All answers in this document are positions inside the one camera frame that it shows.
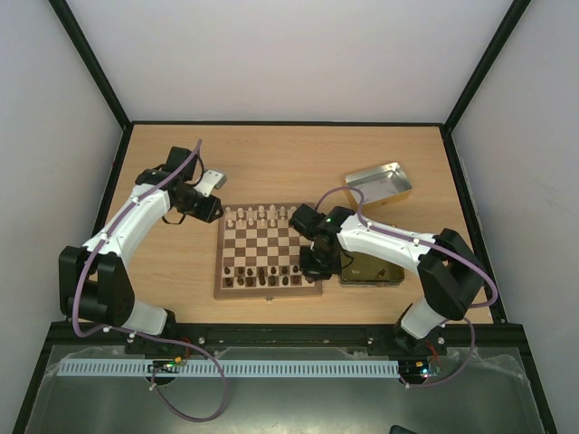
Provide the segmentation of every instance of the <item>gray wall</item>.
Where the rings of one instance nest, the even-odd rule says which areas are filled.
[[[0,2],[0,433],[58,308],[58,255],[89,235],[120,128],[47,1]]]
[[[132,119],[446,119],[510,0],[70,0]]]
[[[455,131],[511,321],[577,432],[579,2],[534,0]]]

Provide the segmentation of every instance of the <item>metal tray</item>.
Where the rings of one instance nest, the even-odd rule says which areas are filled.
[[[397,194],[408,192],[413,188],[408,176],[398,163],[379,165],[348,175],[346,176],[346,184],[362,190],[365,203],[382,201]],[[359,203],[358,195],[353,193],[352,196],[354,196],[356,203]]]

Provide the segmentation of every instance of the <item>wooden table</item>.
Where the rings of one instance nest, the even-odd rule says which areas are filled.
[[[206,168],[227,173],[227,184],[217,192],[223,204],[316,202],[349,173],[398,162],[412,193],[367,216],[413,231],[449,227],[468,239],[437,127],[136,125],[109,218],[127,200],[138,174],[164,163],[171,146],[192,149],[198,138],[204,140]],[[345,193],[328,197],[322,211],[335,205],[348,206]],[[218,301],[216,242],[217,223],[156,223],[128,268],[137,296],[173,310],[179,322],[238,324],[392,324],[422,296],[420,280],[406,273],[399,288],[342,288],[332,278],[324,282],[322,297]],[[481,290],[477,300],[484,299]],[[471,310],[469,318],[492,322],[487,308]]]

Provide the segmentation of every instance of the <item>wooden chessboard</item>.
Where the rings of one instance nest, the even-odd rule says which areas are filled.
[[[214,297],[320,296],[321,281],[299,272],[299,247],[310,241],[290,228],[300,203],[225,205],[219,220]]]

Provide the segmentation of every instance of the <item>purple cable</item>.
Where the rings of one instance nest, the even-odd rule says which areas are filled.
[[[466,323],[469,325],[470,328],[470,348],[469,352],[467,353],[467,356],[464,358],[464,362],[462,362],[462,365],[459,366],[459,369],[457,369],[454,373],[452,373],[448,377],[443,378],[442,380],[439,380],[437,382],[428,382],[426,384],[409,384],[401,375],[400,381],[404,386],[406,386],[409,389],[427,389],[429,387],[440,386],[441,384],[444,384],[446,382],[449,382],[450,380],[455,379],[462,371],[464,371],[464,369],[467,367],[467,364],[469,363],[470,358],[474,354],[474,325],[472,325],[471,321],[467,317],[464,317],[462,319],[466,321]]]
[[[322,202],[332,193],[335,192],[339,192],[341,190],[351,190],[353,192],[356,192],[360,195],[360,203],[358,205],[358,209],[356,211],[356,215],[358,217],[358,220],[360,222],[362,222],[362,224],[364,224],[370,231],[375,231],[375,232],[380,232],[383,233],[384,235],[388,235],[394,238],[397,238],[398,240],[403,240],[403,241],[409,241],[409,242],[414,242],[414,238],[410,237],[408,235],[402,235],[401,233],[395,232],[395,231],[389,231],[387,229],[384,228],[378,228],[375,226],[368,226],[368,220],[364,217],[364,215],[362,215],[362,207],[364,205],[364,201],[365,201],[365,197],[364,197],[364,193],[362,192],[362,190],[360,190],[359,188],[355,188],[355,187],[336,187],[336,188],[332,188],[330,191],[328,191],[327,193],[325,193],[318,201],[318,203],[316,204],[316,211],[318,210],[318,207],[322,204]],[[472,269],[475,273],[477,273],[479,276],[482,277],[482,279],[487,283],[487,285],[489,285],[490,290],[492,292],[492,296],[490,297],[489,301],[485,301],[483,303],[475,303],[470,305],[470,308],[477,308],[477,307],[488,307],[491,306],[493,304],[495,304],[495,302],[498,299],[498,288],[497,285],[495,285],[495,282],[492,281],[492,278],[489,277],[489,275],[480,267],[477,267],[476,264],[473,264],[472,262],[470,262],[468,259],[464,259],[462,256],[457,255],[456,253],[454,253],[451,250],[448,250],[442,246],[439,246],[438,244],[434,244],[433,242],[428,242],[428,241],[423,241],[423,240],[418,240],[419,244],[422,244],[425,247],[428,247],[430,249],[435,249],[437,251],[439,251],[440,253],[449,256],[450,258],[453,258],[454,260],[457,260],[458,262],[460,262],[461,264],[467,266],[468,268]]]
[[[159,184],[154,185],[153,187],[148,189],[146,192],[141,194],[138,197],[138,200],[142,201],[143,199],[148,197],[150,194],[154,193],[155,191],[159,190],[167,183],[171,182],[171,180],[173,178],[175,178],[177,175],[179,175],[179,173],[181,173],[186,168],[186,166],[193,160],[193,158],[199,154],[199,152],[201,150],[202,142],[203,141],[201,139],[199,139],[197,141],[197,146],[195,147],[193,152],[191,154],[189,154],[189,156],[187,156],[185,161],[177,169],[175,169],[175,171],[172,172],[167,178],[165,178]],[[129,203],[127,205],[127,207],[119,214],[119,216],[117,216],[117,218],[110,224],[109,228],[105,232],[107,237],[110,237],[110,235],[117,229],[119,224],[123,221],[123,219],[127,216],[127,214],[135,206],[137,206],[137,204],[135,202]],[[90,336],[90,335],[98,332],[99,330],[102,330],[104,327],[106,327],[104,324],[99,324],[99,325],[95,325],[93,328],[87,330],[86,332],[83,332],[81,330],[81,326],[79,324],[79,308],[81,306],[81,295],[82,295],[82,289],[84,287],[84,281],[87,278],[87,275],[89,274],[89,270],[90,270],[90,266],[92,265],[92,262],[97,257],[99,250],[102,248],[102,246],[104,246],[104,244],[105,244],[105,240],[100,240],[97,243],[97,245],[95,246],[94,250],[90,253],[87,260],[85,261],[84,267],[82,268],[81,275],[79,277],[79,282],[77,283],[77,286],[76,286],[76,291],[74,293],[74,301],[72,303],[72,328],[74,330],[74,333],[78,337]],[[113,328],[115,330],[120,331],[120,332],[133,333],[132,330],[127,330],[126,328],[122,328],[122,327],[113,327]],[[192,416],[187,416],[186,414],[184,414],[181,411],[179,411],[178,409],[176,409],[167,400],[167,398],[163,395],[163,393],[161,393],[161,391],[157,387],[155,387],[155,392],[157,392],[157,395],[163,400],[163,402],[166,404],[166,406],[175,415],[179,416],[180,418],[182,418],[184,420],[188,420],[190,422],[207,422],[209,420],[214,420],[215,418],[217,418],[218,416],[220,416],[223,413],[223,411],[225,410],[225,407],[227,406],[227,401],[229,400],[229,391],[228,391],[228,387],[227,387],[227,380],[225,378],[225,372],[223,370],[223,367],[217,361],[217,359],[215,359],[212,355],[207,353],[203,348],[196,346],[196,345],[193,345],[193,344],[189,344],[188,342],[176,341],[173,339],[165,339],[162,337],[156,337],[156,336],[148,335],[146,333],[141,333],[141,332],[136,332],[136,335],[143,337],[145,339],[148,339],[150,341],[160,342],[160,343],[164,343],[164,344],[182,345],[182,346],[191,348],[191,349],[197,351],[198,353],[203,354],[204,356],[208,357],[215,364],[217,371],[219,371],[219,374],[221,375],[221,378],[223,380],[223,398],[222,398],[221,404],[220,404],[219,408],[217,409],[217,411],[214,414],[212,414],[211,416],[208,416],[207,418],[194,418]],[[156,373],[153,372],[153,375],[151,376],[151,382],[153,384],[155,384],[155,374]]]

